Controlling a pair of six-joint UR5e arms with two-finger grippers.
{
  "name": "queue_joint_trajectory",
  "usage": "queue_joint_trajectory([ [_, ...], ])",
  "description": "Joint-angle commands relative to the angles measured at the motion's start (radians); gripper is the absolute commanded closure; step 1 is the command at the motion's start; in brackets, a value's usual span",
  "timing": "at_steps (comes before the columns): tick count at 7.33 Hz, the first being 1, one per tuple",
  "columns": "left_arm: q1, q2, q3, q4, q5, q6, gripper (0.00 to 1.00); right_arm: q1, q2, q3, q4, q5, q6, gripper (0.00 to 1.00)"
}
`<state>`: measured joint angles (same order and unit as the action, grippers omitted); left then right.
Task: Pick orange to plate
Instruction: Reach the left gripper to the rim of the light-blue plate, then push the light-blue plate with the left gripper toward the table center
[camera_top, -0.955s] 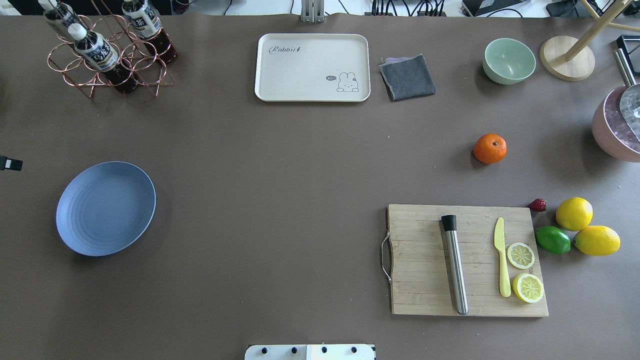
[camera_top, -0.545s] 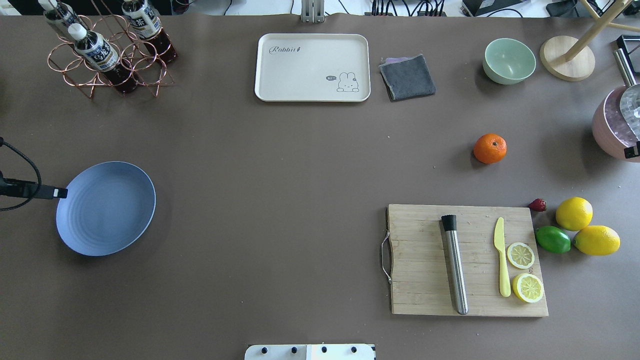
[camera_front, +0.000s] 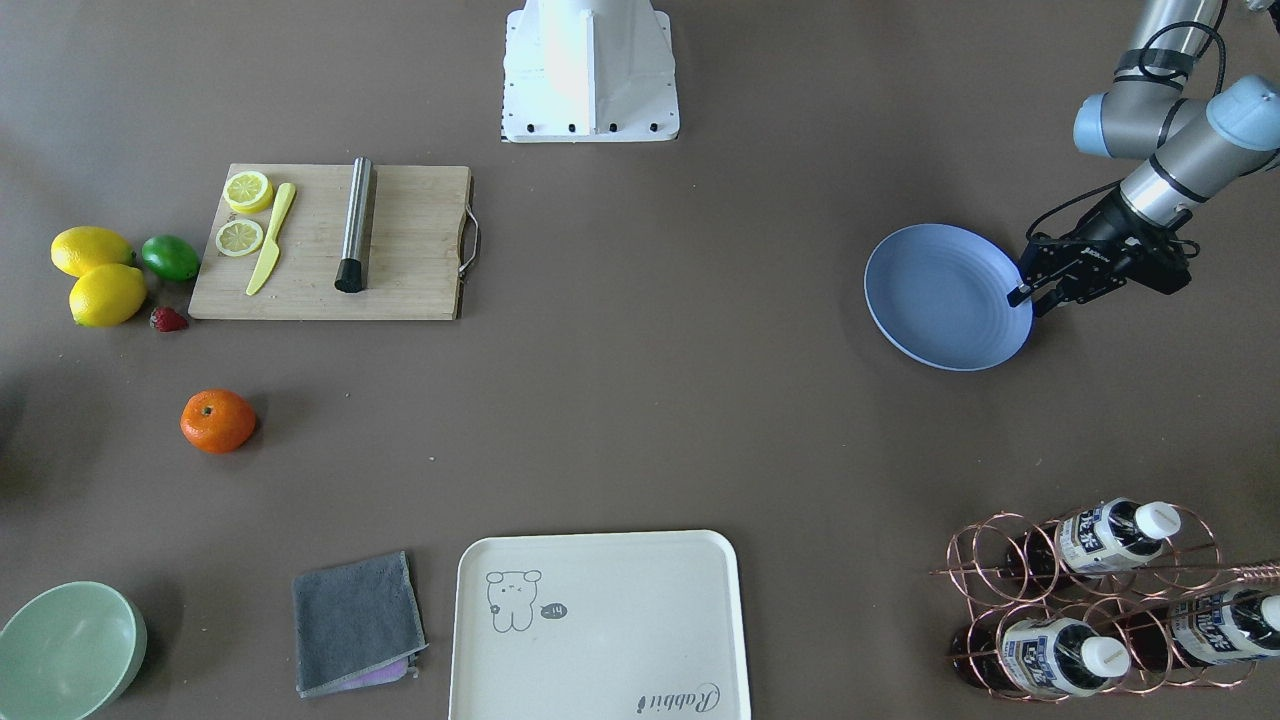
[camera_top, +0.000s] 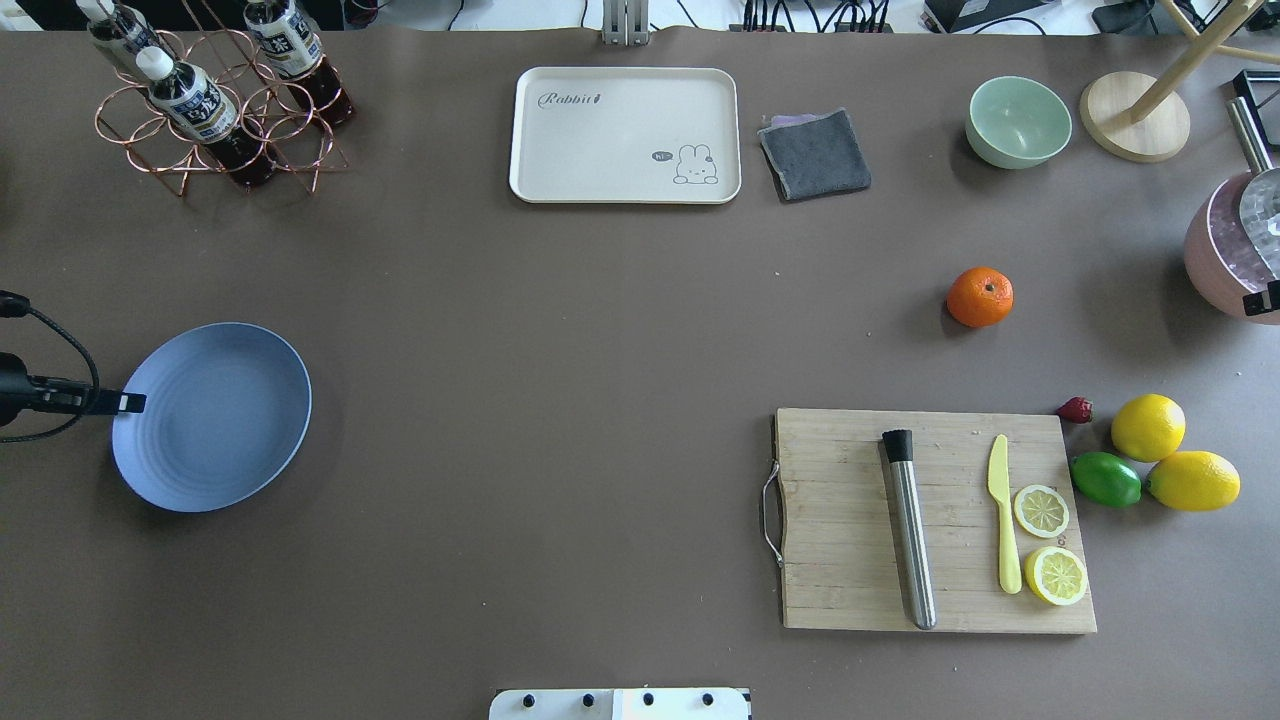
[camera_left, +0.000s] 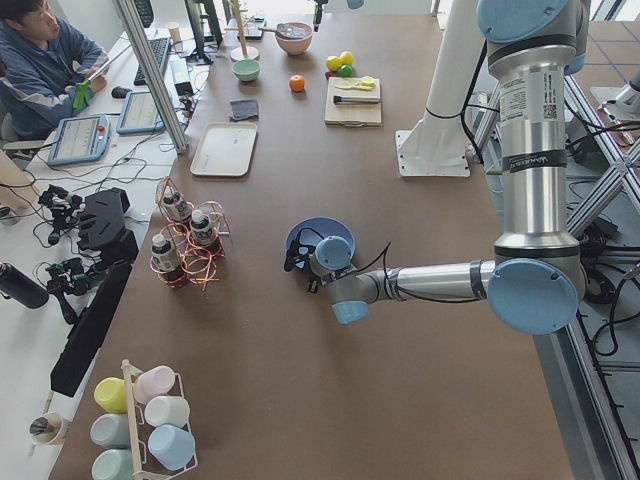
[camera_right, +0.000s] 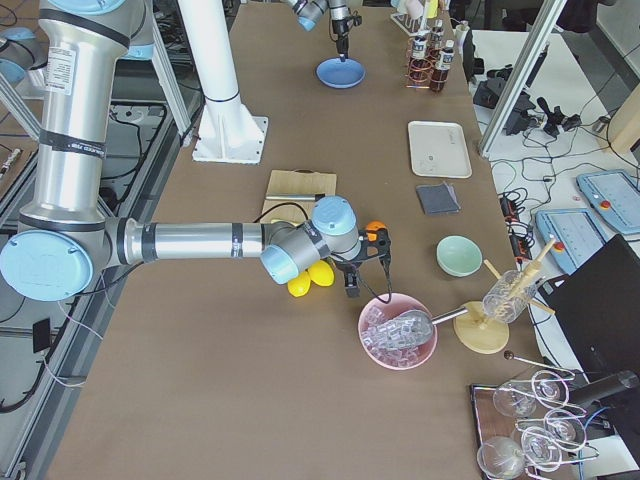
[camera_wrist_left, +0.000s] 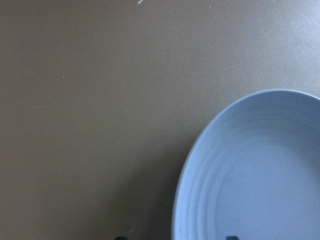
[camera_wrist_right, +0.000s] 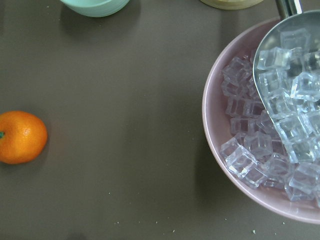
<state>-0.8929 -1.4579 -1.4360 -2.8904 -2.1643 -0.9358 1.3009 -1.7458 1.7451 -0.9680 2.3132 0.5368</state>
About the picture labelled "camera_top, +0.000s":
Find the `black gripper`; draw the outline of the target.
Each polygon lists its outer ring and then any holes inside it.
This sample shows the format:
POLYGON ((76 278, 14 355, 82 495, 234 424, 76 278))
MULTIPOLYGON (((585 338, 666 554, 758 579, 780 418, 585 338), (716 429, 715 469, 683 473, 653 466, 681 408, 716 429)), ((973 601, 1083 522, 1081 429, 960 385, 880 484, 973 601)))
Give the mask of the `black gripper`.
POLYGON ((32 375, 17 355, 1 352, 3 427, 13 423, 24 410, 68 416, 115 416, 141 414, 146 401, 146 395, 91 389, 81 380, 32 375))

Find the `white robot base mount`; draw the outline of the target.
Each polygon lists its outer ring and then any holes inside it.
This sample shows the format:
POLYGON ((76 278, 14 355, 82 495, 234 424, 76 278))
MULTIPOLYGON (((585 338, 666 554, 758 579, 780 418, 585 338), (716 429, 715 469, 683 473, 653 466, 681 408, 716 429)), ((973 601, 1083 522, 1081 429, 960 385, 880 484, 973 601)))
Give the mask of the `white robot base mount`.
POLYGON ((751 719, 750 691, 732 687, 508 689, 489 719, 751 719))

